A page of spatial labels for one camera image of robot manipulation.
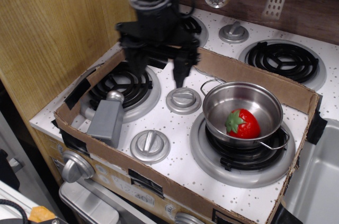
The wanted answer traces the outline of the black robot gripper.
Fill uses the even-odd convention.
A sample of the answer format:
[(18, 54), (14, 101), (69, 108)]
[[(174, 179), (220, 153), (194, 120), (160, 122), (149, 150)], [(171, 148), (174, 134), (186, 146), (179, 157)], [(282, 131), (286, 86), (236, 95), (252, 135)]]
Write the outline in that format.
[[(184, 13), (191, 16), (195, 8)], [(115, 29), (120, 33), (120, 43), (131, 71), (141, 76), (151, 57), (174, 60), (173, 75), (177, 88), (183, 87), (192, 66), (199, 61), (199, 41), (195, 38), (181, 42), (179, 37), (180, 10), (176, 6), (160, 10), (138, 11), (137, 21), (120, 22)]]

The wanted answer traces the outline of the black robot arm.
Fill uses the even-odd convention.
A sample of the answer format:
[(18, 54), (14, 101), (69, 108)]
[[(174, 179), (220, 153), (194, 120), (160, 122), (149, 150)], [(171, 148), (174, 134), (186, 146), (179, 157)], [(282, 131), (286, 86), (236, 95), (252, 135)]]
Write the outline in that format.
[(182, 14), (179, 0), (129, 0), (137, 13), (135, 22), (118, 23), (120, 45), (131, 70), (140, 75), (152, 59), (173, 60), (176, 87), (183, 86), (192, 66), (199, 61), (199, 40), (183, 27), (182, 21), (191, 16)]

